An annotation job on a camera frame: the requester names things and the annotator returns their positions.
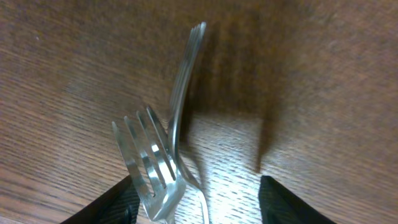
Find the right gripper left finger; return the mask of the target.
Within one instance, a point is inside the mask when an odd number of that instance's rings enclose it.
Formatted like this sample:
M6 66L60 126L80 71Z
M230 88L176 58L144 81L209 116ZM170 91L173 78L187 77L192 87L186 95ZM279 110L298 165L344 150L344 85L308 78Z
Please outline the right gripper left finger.
M136 224L140 202L128 175L61 224Z

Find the thin small steel fork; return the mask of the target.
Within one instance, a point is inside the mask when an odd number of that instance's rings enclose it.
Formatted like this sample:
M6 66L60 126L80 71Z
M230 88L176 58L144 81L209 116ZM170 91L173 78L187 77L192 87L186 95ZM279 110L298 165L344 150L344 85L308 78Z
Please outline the thin small steel fork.
M210 219L205 194L203 193L200 184L186 167L185 163L179 155L179 138L182 123L183 106L185 103L185 97L189 86L192 70L197 59L198 52L200 50L205 31L206 22L199 23L190 31L190 36L185 47L183 59L175 79L172 94L170 96L169 106L171 118L168 126L168 135L169 144L173 152L176 165L181 172L181 175L186 184L196 190L196 194L198 195L201 203L203 223L209 224Z

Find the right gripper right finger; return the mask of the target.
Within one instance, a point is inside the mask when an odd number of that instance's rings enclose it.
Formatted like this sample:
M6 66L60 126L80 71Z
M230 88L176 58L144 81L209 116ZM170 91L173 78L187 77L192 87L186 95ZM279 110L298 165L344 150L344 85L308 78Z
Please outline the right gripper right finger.
M263 224L335 224L269 175L258 197Z

